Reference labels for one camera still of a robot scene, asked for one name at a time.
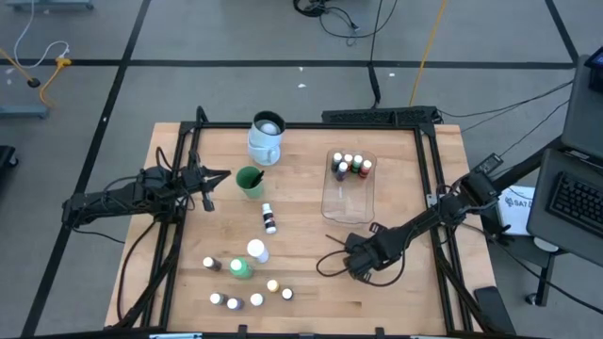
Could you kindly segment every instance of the wooden table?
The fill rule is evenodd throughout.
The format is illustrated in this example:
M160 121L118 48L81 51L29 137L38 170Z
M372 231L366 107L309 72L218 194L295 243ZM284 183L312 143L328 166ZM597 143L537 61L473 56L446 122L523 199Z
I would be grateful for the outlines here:
M172 159L178 123L155 126L145 167L155 165L155 147L161 146ZM375 218L383 225L398 226L425 210L425 198L417 163L412 131L384 130L292 130L285 132L282 157L276 166L266 167L264 196L249 200L237 188L235 174L253 162L247 156L247 130L203 129L199 154L202 163L215 170L233 172L212 194L216 211L199 207L187 214L184 241L174 286L170 331L236 331L247 324L249 332L374 333L384 327L390 334L444 334L438 283L429 234L412 242L406 251L406 270L402 278L386 288L355 282L348 274L323 278L315 270L318 258L341 245L325 237L330 234L345 240L351 231L369 235L367 230L328 226L320 213L326 153L331 148L349 147L374 153L378 157L375 178ZM468 172L459 127L436 126L439 152L446 183ZM432 189L435 188L429 143L425 138ZM201 198L193 195L200 205ZM269 202L278 232L265 234L261 204ZM151 222L150 216L132 218L123 255ZM468 223L481 226L478 218ZM127 310L149 280L156 237L155 228L140 242L128 263L122 306ZM486 243L481 234L460 227L457 231L464 281L469 291L495 285ZM256 264L246 253L247 243L262 239L270 252L266 264ZM233 278L228 269L207 270L205 256L221 260L225 266L236 256L251 260L255 274L251 280ZM325 261L324 269L335 271L342 257ZM375 283L389 281L399 271L399 263L373 275ZM266 288L268 279L295 293L292 301ZM457 329L461 328L456 294L449 288ZM237 296L247 301L242 311L209 302L212 292ZM106 323L116 316L116 288L109 305ZM252 307L249 296L262 293L265 303ZM155 298L154 321L158 322L163 293Z

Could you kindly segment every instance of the white cup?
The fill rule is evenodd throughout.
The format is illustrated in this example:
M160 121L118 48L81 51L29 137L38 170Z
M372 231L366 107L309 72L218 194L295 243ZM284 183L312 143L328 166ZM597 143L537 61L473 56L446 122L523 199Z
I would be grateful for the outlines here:
M262 166L276 164L281 157L284 131L285 121L278 114L270 111L257 113L247 138L249 156Z

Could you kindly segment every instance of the computer keyboard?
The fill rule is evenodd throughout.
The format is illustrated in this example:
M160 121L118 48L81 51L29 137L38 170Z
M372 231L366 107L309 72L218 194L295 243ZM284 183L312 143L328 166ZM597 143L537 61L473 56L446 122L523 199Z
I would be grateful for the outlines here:
M548 213L603 237L603 189L560 172Z

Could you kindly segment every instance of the small bottle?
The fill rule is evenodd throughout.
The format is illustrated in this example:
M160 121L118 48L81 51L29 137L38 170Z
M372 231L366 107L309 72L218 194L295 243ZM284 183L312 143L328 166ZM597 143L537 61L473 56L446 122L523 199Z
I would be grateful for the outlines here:
M360 175L361 178L366 178L370 173L372 166L373 163L371 163L370 160L365 160L365 162L362 163L362 167L360 168L358 175Z
M343 155L341 155L341 153L337 152L337 153L333 154L333 162L331 163L331 171L337 170L337 167L339 166L341 159L343 159Z
M260 239L254 239L247 244L247 252L253 258L257 259L257 262L264 264L270 257L268 249Z
M250 301L252 302L253 306L260 306L264 303L264 296L259 293L254 293L252 294Z
M249 279L253 275L253 268L243 258L235 258L230 262L230 271L239 279Z
M286 288L283 290L282 296L285 300L291 300L293 299L293 291L290 288Z
M269 203L262 204L262 214L264 217L264 227L267 234L276 233L276 222L274 222L274 214Z
M204 258L204 266L205 266L205 268L216 271L216 272L218 272L222 269L222 263L212 257Z
M266 283L266 287L268 288L268 290L272 293L276 293L279 291L279 288L281 286L279 286L279 282L275 281L274 279L269 280L268 283Z
M351 172L358 173L358 170L360 170L361 165L362 165L362 155L354 156L354 160L351 163Z
M339 168L337 169L337 173L335 174L335 179L338 182L342 182L346 178L347 173L348 173L348 164L345 162L341 162L341 164L339 164Z
M241 298L230 298L226 302L226 306L228 306L231 310L240 310L245 305L245 302Z
M346 164L348 164L348 170L351 169L351 162L353 160L353 156L351 156L351 154L346 154L343 156L343 162L345 162Z
M212 293L209 296L209 301L214 305L222 305L226 300L228 300L228 296L222 293Z

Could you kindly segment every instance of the green cup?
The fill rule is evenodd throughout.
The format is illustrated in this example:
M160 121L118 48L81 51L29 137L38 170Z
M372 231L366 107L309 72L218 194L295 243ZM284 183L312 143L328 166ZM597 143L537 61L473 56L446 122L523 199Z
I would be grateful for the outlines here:
M251 187L253 180L260 173L260 169L255 166L247 166L238 171L236 174L236 184L245 192L245 194L252 199L256 199L262 196L264 191L263 180L255 187Z

